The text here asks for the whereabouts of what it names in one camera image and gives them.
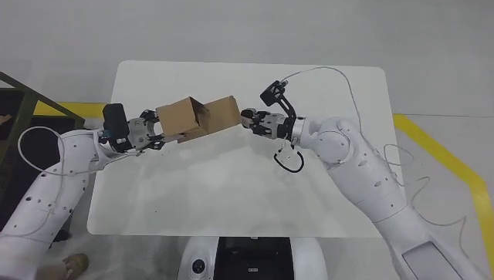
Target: black cable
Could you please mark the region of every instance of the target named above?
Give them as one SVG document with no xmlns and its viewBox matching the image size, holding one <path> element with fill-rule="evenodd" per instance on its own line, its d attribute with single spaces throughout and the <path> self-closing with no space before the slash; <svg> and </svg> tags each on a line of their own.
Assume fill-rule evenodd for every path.
<svg viewBox="0 0 494 280">
<path fill-rule="evenodd" d="M 284 166 L 281 162 L 279 162 L 279 160 L 278 160 L 278 154 L 277 154 L 277 153 L 275 153 L 275 155 L 274 155 L 274 157 L 273 157 L 273 158 L 275 159 L 276 163 L 277 163 L 280 167 L 284 168 L 285 170 L 289 171 L 290 173 L 299 173 L 299 172 L 303 169 L 303 165 L 305 164 L 305 162 L 304 162 L 304 160 L 303 160 L 303 156 L 302 156 L 302 154 L 301 154 L 299 151 L 297 151 L 297 152 L 296 152 L 296 154 L 298 154 L 298 155 L 299 155 L 299 157 L 300 157 L 300 161 L 302 162 L 302 163 L 300 164 L 300 167 L 299 167 L 298 169 L 296 169 L 296 170 L 289 169 L 288 167 L 285 167 L 285 166 Z"/>
</svg>

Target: wire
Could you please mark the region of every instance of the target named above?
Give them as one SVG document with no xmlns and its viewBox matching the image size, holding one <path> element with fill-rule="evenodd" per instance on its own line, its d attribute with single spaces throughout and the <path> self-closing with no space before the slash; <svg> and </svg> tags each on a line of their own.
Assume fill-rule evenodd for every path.
<svg viewBox="0 0 494 280">
<path fill-rule="evenodd" d="M 459 235 L 458 235 L 458 245 L 460 247 L 460 251 L 462 252 L 462 254 L 472 263 L 472 265 L 475 267 L 475 269 L 477 269 L 477 271 L 479 273 L 481 273 L 485 278 L 489 278 L 487 277 L 487 275 L 482 271 L 482 269 L 480 269 L 473 261 L 472 259 L 470 258 L 469 255 L 467 255 L 465 249 L 463 248 L 463 231 L 465 229 L 465 225 L 466 225 L 466 221 L 467 221 L 467 216 L 463 216 L 461 218 L 459 218 L 458 220 L 455 220 L 453 222 L 449 222 L 449 223 L 437 223 L 437 222 L 433 222 L 433 221 L 430 221 L 428 220 L 426 217 L 424 217 L 424 215 L 415 207 L 415 199 L 417 198 L 417 196 L 428 186 L 429 182 L 431 182 L 431 178 L 429 176 L 424 176 L 424 177 L 420 177 L 414 181 L 412 181 L 411 183 L 400 183 L 400 181 L 398 180 L 398 176 L 395 172 L 393 172 L 393 170 L 391 169 L 391 166 L 390 165 L 396 165 L 396 166 L 403 166 L 404 164 L 394 164 L 390 161 L 387 161 L 387 154 L 386 154 L 386 147 L 388 146 L 394 146 L 398 149 L 401 149 L 403 150 L 404 152 L 408 153 L 410 156 L 411 156 L 411 159 L 412 159 L 412 162 L 414 161 L 414 156 L 411 152 L 409 152 L 408 150 L 404 149 L 403 147 L 399 147 L 398 145 L 396 144 L 386 144 L 384 145 L 384 162 L 386 162 L 387 164 L 387 167 L 389 169 L 389 171 L 391 172 L 391 177 L 393 178 L 393 180 L 398 184 L 400 185 L 401 187 L 404 187 L 404 186 L 408 186 L 408 185 L 411 185 L 411 184 L 415 184 L 416 182 L 420 181 L 420 180 L 426 180 L 425 183 L 417 190 L 417 192 L 415 192 L 415 194 L 413 195 L 413 197 L 411 197 L 411 200 L 410 200 L 410 205 L 411 207 L 417 212 L 418 216 L 425 222 L 429 223 L 429 224 L 432 224 L 432 225 L 435 225 L 437 227 L 450 227 L 452 225 L 455 225 L 457 223 L 462 223 L 461 227 L 460 227 L 460 232 L 459 232 Z"/>
<path fill-rule="evenodd" d="M 355 107 L 355 112 L 357 112 L 357 117 L 358 117 L 358 126 L 359 126 L 359 130 L 360 130 L 360 135 L 362 135 L 362 137 L 364 138 L 365 142 L 367 143 L 367 145 L 375 150 L 375 148 L 372 147 L 371 143 L 367 140 L 367 138 L 364 136 L 364 134 L 362 133 L 362 120 L 361 120 L 361 117 L 360 117 L 360 111 L 358 110 L 358 107 L 357 107 L 357 103 L 355 101 L 355 97 L 354 97 L 354 92 L 352 90 L 352 86 L 350 84 L 350 80 L 348 79 L 348 77 L 343 73 L 341 72 L 339 69 L 337 68 L 333 68 L 333 67 L 329 67 L 329 66 L 317 66 L 317 67 L 314 67 L 314 68 L 311 68 L 311 69 L 307 69 L 307 70 L 302 70 L 302 71 L 299 71 L 299 72 L 296 72 L 296 73 L 292 73 L 290 74 L 289 76 L 286 76 L 284 79 L 282 79 L 280 82 L 283 82 L 283 81 L 287 81 L 287 79 L 291 78 L 292 76 L 296 76 L 297 74 L 300 74 L 300 73 L 306 73 L 306 72 L 309 72 L 309 71 L 313 71 L 313 70 L 317 70 L 317 69 L 330 69 L 330 70 L 333 70 L 333 71 L 336 71 L 338 72 L 339 74 L 341 74 L 345 80 L 347 81 L 347 85 L 348 85 L 348 89 L 350 91 L 350 95 L 352 97 L 352 102 L 354 103 L 354 107 Z M 387 159 L 387 154 L 386 154 L 386 147 L 389 147 L 389 146 L 393 146 L 393 147 L 396 147 L 400 150 L 403 150 L 405 153 L 409 154 L 411 156 L 411 163 L 414 162 L 414 155 L 409 152 L 408 150 L 404 149 L 403 147 L 400 147 L 398 146 L 397 144 L 385 144 L 383 146 L 383 154 L 384 154 L 384 158 L 379 154 L 377 153 L 376 155 L 383 161 L 386 163 L 387 165 L 387 168 L 389 169 L 390 171 L 390 174 L 392 176 L 392 178 L 394 179 L 394 181 L 400 185 L 401 187 L 404 187 L 405 185 L 409 185 L 409 184 L 406 184 L 406 183 L 400 183 L 400 181 L 398 180 L 398 176 L 395 172 L 393 172 L 393 170 L 391 169 L 391 165 L 394 165 L 394 166 L 398 166 L 398 167 L 401 167 L 405 164 L 397 164 L 397 163 L 393 163 L 393 162 L 390 162 L 388 159 Z M 275 155 L 275 160 L 276 162 L 279 164 L 279 165 L 282 165 L 279 163 L 279 161 L 276 159 L 276 155 Z M 417 192 L 415 192 L 414 196 L 411 198 L 411 201 L 410 201 L 410 204 L 412 206 L 412 208 L 417 211 L 417 214 L 418 216 L 424 220 L 425 222 L 429 223 L 429 224 L 432 224 L 432 225 L 435 225 L 435 226 L 438 226 L 438 227 L 449 227 L 449 226 L 452 226 L 454 224 L 457 224 L 457 223 L 462 223 L 462 226 L 460 228 L 460 233 L 459 233 L 459 237 L 458 237 L 458 244 L 459 244 L 459 247 L 460 247 L 460 250 L 462 251 L 463 255 L 472 263 L 472 265 L 477 269 L 478 272 L 480 272 L 482 275 L 484 275 L 486 278 L 489 278 L 486 276 L 486 274 L 475 264 L 472 262 L 471 258 L 466 254 L 465 252 L 465 249 L 463 248 L 463 245 L 462 245 L 462 236 L 463 236 L 463 230 L 465 228 L 465 224 L 466 224 L 466 221 L 467 221 L 467 216 L 463 216 L 461 218 L 459 218 L 458 220 L 456 221 L 453 221 L 453 222 L 450 222 L 450 223 L 446 223 L 446 224 L 440 224 L 440 223 L 435 223 L 433 221 L 430 221 L 428 220 L 427 218 L 425 218 L 421 213 L 420 211 L 415 207 L 414 205 L 414 201 L 415 201 L 415 198 L 418 196 L 418 194 L 421 193 L 421 191 L 424 190 L 425 187 L 427 187 L 428 183 L 431 181 L 431 178 L 429 176 L 425 176 L 425 177 L 421 177 L 421 178 L 418 178 L 417 180 L 414 180 L 413 182 L 411 182 L 410 184 L 414 184 L 420 180 L 427 180 L 425 182 L 425 184 L 420 188 L 418 189 Z"/>
<path fill-rule="evenodd" d="M 275 153 L 275 155 L 273 156 L 273 158 L 276 161 L 276 163 L 280 167 L 282 167 L 283 169 L 289 171 L 290 173 L 299 173 L 303 169 L 303 166 L 305 164 L 305 161 L 303 159 L 303 155 L 299 151 L 297 151 L 296 154 L 299 155 L 300 162 L 301 162 L 300 167 L 298 169 L 296 169 L 296 170 L 289 169 L 288 167 L 286 167 L 285 165 L 283 165 L 281 162 L 279 162 L 279 160 L 278 160 L 278 154 L 277 153 Z"/>
<path fill-rule="evenodd" d="M 422 185 L 422 187 L 420 187 L 420 189 L 418 189 L 417 192 L 415 192 L 414 196 L 411 198 L 411 200 L 410 200 L 411 207 L 417 212 L 418 216 L 420 218 L 422 218 L 423 221 L 425 221 L 425 222 L 427 222 L 429 224 L 438 226 L 438 227 L 450 227 L 452 225 L 455 225 L 455 224 L 461 222 L 462 225 L 460 227 L 460 233 L 458 235 L 458 245 L 460 247 L 460 251 L 470 261 L 470 263 L 472 263 L 473 267 L 477 270 L 477 272 L 479 272 L 480 274 L 482 274 L 482 276 L 485 279 L 489 279 L 489 276 L 486 275 L 484 273 L 484 271 L 482 269 L 480 269 L 480 267 L 477 266 L 477 264 L 475 264 L 472 261 L 472 259 L 470 258 L 470 256 L 466 253 L 465 249 L 463 248 L 463 242 L 462 242 L 462 240 L 463 240 L 463 230 L 465 229 L 465 225 L 466 225 L 466 221 L 467 221 L 468 216 L 463 216 L 463 217 L 459 218 L 458 220 L 455 220 L 455 221 L 450 222 L 450 223 L 436 223 L 436 222 L 430 221 L 426 217 L 424 217 L 421 214 L 421 212 L 415 207 L 415 198 L 418 196 L 418 194 L 420 194 L 427 187 L 427 185 L 431 181 L 431 178 L 429 176 L 424 176 L 424 177 L 418 178 L 417 180 L 413 181 L 412 184 L 414 184 L 414 183 L 416 183 L 417 181 L 420 181 L 420 180 L 427 180 L 427 181 L 425 181 L 425 183 Z"/>
<path fill-rule="evenodd" d="M 318 70 L 318 69 L 329 69 L 329 70 L 333 70 L 333 71 L 338 72 L 339 74 L 341 74 L 345 78 L 345 80 L 347 81 L 348 89 L 350 91 L 350 95 L 352 97 L 352 101 L 354 103 L 355 112 L 357 112 L 358 129 L 362 133 L 362 119 L 360 117 L 360 111 L 358 110 L 358 107 L 357 107 L 357 102 L 355 101 L 354 91 L 352 90 L 352 85 L 350 84 L 350 80 L 348 79 L 347 75 L 345 73 L 343 73 L 341 70 L 339 70 L 337 68 L 329 67 L 329 66 L 318 66 L 318 67 L 314 67 L 314 68 L 311 68 L 311 69 L 302 70 L 302 71 L 299 71 L 299 72 L 296 72 L 296 73 L 292 73 L 289 76 L 287 76 L 284 79 L 282 79 L 280 82 L 286 81 L 287 79 L 291 78 L 292 76 L 296 76 L 297 74 L 307 73 L 309 71 Z"/>
<path fill-rule="evenodd" d="M 43 170 L 39 167 L 37 167 L 36 165 L 34 165 L 33 163 L 31 163 L 31 161 L 29 161 L 24 153 L 22 152 L 22 148 L 21 148 L 21 142 L 22 142 L 22 138 L 25 136 L 26 133 L 28 133 L 29 131 L 31 130 L 34 130 L 34 129 L 44 129 L 44 130 L 48 130 L 50 131 L 51 133 L 55 134 L 55 136 L 58 138 L 58 140 L 60 141 L 60 146 L 62 147 L 62 155 L 60 156 L 60 166 L 61 166 L 61 170 L 62 170 L 62 173 L 61 174 L 58 174 L 58 173 L 55 173 L 55 172 L 48 172 L 47 170 Z M 60 177 L 64 177 L 64 176 L 74 176 L 74 175 L 77 175 L 77 174 L 81 174 L 81 173 L 94 173 L 95 171 L 92 171 L 92 170 L 86 170 L 86 171 L 82 171 L 82 172 L 75 172 L 75 173 L 71 173 L 71 174 L 64 174 L 63 173 L 63 164 L 65 162 L 65 147 L 63 146 L 63 141 L 62 141 L 62 137 L 53 129 L 50 129 L 48 127 L 43 127 L 43 126 L 36 126 L 36 127 L 31 127 L 31 128 L 28 128 L 26 129 L 24 132 L 21 133 L 21 135 L 19 136 L 19 139 L 17 140 L 17 149 L 19 150 L 19 155 L 21 156 L 21 158 L 32 168 L 42 172 L 42 173 L 47 173 L 47 174 L 51 174 L 51 175 L 56 175 L 56 176 L 60 176 Z"/>
<path fill-rule="evenodd" d="M 58 173 L 55 173 L 55 172 L 48 172 L 47 170 L 43 170 L 39 167 L 37 167 L 36 165 L 34 165 L 33 163 L 31 163 L 31 161 L 27 160 L 27 158 L 25 157 L 24 153 L 22 152 L 22 148 L 21 148 L 21 141 L 22 141 L 22 138 L 25 136 L 26 133 L 28 133 L 29 131 L 31 130 L 34 130 L 34 129 L 43 129 L 43 130 L 48 130 L 50 131 L 51 133 L 53 133 L 57 139 L 60 141 L 60 148 L 61 148 L 61 155 L 60 155 L 60 170 L 62 171 L 61 174 L 58 174 Z M 86 170 L 86 171 L 81 171 L 81 172 L 76 172 L 76 173 L 71 173 L 71 174 L 64 174 L 63 173 L 63 168 L 64 168 L 64 164 L 65 164 L 65 146 L 63 144 L 63 139 L 62 137 L 53 129 L 51 128 L 48 128 L 48 127 L 43 127 L 43 126 L 36 126 L 36 127 L 31 127 L 31 128 L 28 128 L 26 129 L 24 132 L 21 133 L 21 135 L 19 136 L 19 139 L 17 141 L 17 148 L 19 150 L 19 155 L 21 156 L 21 158 L 29 165 L 31 166 L 32 168 L 42 172 L 42 173 L 46 173 L 46 174 L 51 174 L 51 175 L 56 175 L 56 176 L 60 176 L 60 186 L 59 186 L 59 190 L 56 194 L 56 198 L 55 200 L 53 201 L 53 207 L 50 208 L 50 210 L 46 213 L 46 216 L 44 217 L 43 221 L 41 222 L 41 224 L 37 227 L 37 229 L 35 229 L 34 231 L 31 231 L 29 233 L 25 233 L 25 234 L 4 234 L 4 233 L 1 233 L 0 232 L 0 238 L 2 237 L 5 237 L 5 236 L 10 236 L 10 237 L 25 237 L 25 236 L 29 236 L 31 234 L 35 234 L 37 231 L 41 230 L 41 228 L 43 226 L 45 226 L 45 223 L 48 221 L 48 218 L 50 216 L 50 214 L 52 213 L 52 211 L 55 209 L 55 206 L 58 204 L 58 201 L 59 201 L 59 197 L 60 197 L 60 194 L 62 193 L 62 189 L 63 189 L 63 178 L 65 176 L 75 176 L 77 174 L 82 174 L 82 173 L 88 173 L 88 174 L 91 174 L 91 173 L 95 173 L 97 172 L 98 170 Z M 126 157 L 129 157 L 129 156 L 133 156 L 133 154 L 124 154 L 122 157 L 118 157 L 116 159 L 113 159 L 111 161 L 108 161 L 107 164 L 110 164 L 112 162 L 115 162 L 117 160 L 121 160 L 121 159 L 124 159 Z"/>
</svg>

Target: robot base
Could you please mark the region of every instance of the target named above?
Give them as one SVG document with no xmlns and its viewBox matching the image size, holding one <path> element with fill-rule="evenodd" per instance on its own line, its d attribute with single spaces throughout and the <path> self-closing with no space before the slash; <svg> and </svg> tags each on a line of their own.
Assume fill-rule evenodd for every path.
<svg viewBox="0 0 494 280">
<path fill-rule="evenodd" d="M 327 280 L 315 238 L 192 237 L 178 280 Z"/>
</svg>

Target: dark metal rack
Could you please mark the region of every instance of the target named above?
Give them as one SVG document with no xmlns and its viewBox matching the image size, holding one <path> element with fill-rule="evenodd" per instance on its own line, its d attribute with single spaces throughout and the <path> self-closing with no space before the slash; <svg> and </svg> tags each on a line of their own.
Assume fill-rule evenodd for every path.
<svg viewBox="0 0 494 280">
<path fill-rule="evenodd" d="M 17 114 L 13 117 L 13 124 L 8 132 L 8 136 L 2 146 L 0 146 L 0 202 L 2 202 L 8 190 L 8 185 L 12 179 L 17 161 L 20 158 L 17 150 L 17 141 L 21 133 L 29 128 L 38 101 L 51 106 L 55 110 L 64 113 L 66 117 L 74 120 L 74 129 L 82 129 L 85 120 L 12 77 L 7 76 L 5 73 L 0 72 L 0 81 L 12 86 L 12 88 L 0 88 L 0 94 L 13 95 L 20 100 L 19 108 L 17 109 Z"/>
</svg>

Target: metal frame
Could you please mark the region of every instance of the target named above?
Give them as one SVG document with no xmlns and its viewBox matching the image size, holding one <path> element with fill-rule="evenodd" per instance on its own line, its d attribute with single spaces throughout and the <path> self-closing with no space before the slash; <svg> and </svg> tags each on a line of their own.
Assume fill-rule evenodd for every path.
<svg viewBox="0 0 494 280">
<path fill-rule="evenodd" d="M 31 119 L 34 115 L 34 110 L 36 108 L 36 104 L 38 101 L 44 102 L 47 105 L 51 106 L 55 110 L 58 110 L 61 113 L 64 113 L 68 117 L 75 120 L 74 127 L 76 129 L 82 129 L 84 126 L 84 119 L 76 115 L 74 112 L 69 111 L 63 106 L 60 106 L 55 101 L 43 96 L 40 93 L 37 93 L 35 90 L 27 87 L 21 82 L 13 79 L 10 76 L 7 76 L 5 73 L 0 72 L 0 81 L 3 81 L 13 89 L 20 90 L 24 93 L 22 98 L 21 105 L 19 107 L 19 112 L 15 117 L 14 124 L 12 125 L 12 129 L 8 134 L 8 138 L 6 141 L 6 147 L 3 150 L 0 150 L 0 202 L 3 200 L 5 196 L 5 192 L 8 188 L 8 183 L 12 177 L 12 172 L 14 170 L 15 162 L 18 159 L 19 152 L 17 151 L 17 140 L 19 139 L 21 133 L 29 127 L 31 123 Z M 12 88 L 2 88 L 2 90 L 10 90 Z"/>
</svg>

